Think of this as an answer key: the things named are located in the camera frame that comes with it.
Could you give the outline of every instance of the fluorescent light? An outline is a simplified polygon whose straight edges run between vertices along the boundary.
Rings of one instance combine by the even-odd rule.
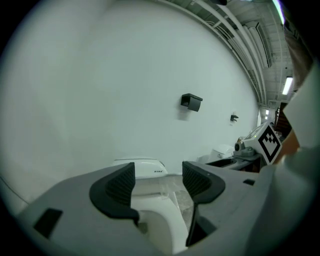
[[[282,24],[284,24],[284,23],[285,23],[285,18],[284,18],[284,15],[283,15],[283,13],[282,13],[281,6],[280,6],[279,1],[278,1],[278,0],[272,0],[272,2],[273,2],[273,4],[274,4],[276,10],[278,11],[278,14],[279,14],[279,16],[280,16],[280,19],[281,19]]]
[[[287,77],[286,78],[284,89],[283,89],[283,92],[282,92],[283,95],[287,95],[288,94],[290,86],[291,86],[293,80],[294,79],[292,77]]]

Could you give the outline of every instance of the white wall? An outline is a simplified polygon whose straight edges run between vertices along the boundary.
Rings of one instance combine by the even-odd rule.
[[[106,9],[101,0],[47,3],[7,52],[1,175],[28,202],[124,156],[180,172],[183,160],[233,145],[256,125],[245,73],[203,26],[154,2]],[[186,93],[203,98],[199,112],[179,106]]]

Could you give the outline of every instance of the ceiling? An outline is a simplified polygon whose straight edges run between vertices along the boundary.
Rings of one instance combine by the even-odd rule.
[[[211,22],[213,25],[219,20],[212,15],[209,11],[202,8],[194,0],[166,0],[174,5],[184,8],[204,21]],[[215,9],[223,17],[226,14],[216,5],[209,0],[204,0],[208,5]],[[270,50],[271,65],[269,68],[262,69],[262,76],[265,83],[265,96],[266,100],[260,100],[261,106],[274,107],[274,101],[288,101],[292,97],[292,89],[288,95],[282,95],[284,85],[287,77],[293,76],[292,61],[290,58],[289,50],[284,38],[283,25],[279,14],[271,0],[228,0],[226,7],[232,12],[236,19],[244,25],[250,21],[259,22],[266,35],[266,41]],[[237,26],[228,18],[226,20],[236,30]],[[220,25],[230,35],[227,27],[223,24]],[[258,88],[257,82],[251,79],[255,87]]]

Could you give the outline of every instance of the black bracket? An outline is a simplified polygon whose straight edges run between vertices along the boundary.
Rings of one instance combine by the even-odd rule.
[[[235,114],[231,115],[230,121],[236,121],[237,122],[237,118],[239,118],[238,116],[236,116]]]
[[[202,98],[195,96],[191,93],[187,93],[182,95],[181,97],[181,105],[188,107],[188,110],[193,110],[198,112],[200,109],[200,104],[202,102]]]

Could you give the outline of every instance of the ceiling light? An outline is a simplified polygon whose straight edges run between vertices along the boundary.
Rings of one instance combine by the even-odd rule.
[[[282,24],[284,24],[284,23],[285,23],[285,18],[284,18],[284,15],[283,15],[283,13],[282,13],[281,6],[280,6],[279,1],[278,1],[278,0],[272,0],[272,2],[273,2],[273,4],[274,4],[276,10],[278,11],[278,14],[279,14],[279,16],[280,16],[280,19],[281,19]]]
[[[284,89],[283,89],[283,92],[282,92],[283,95],[287,95],[288,94],[290,86],[291,86],[293,80],[294,79],[292,77],[287,77],[286,78]]]

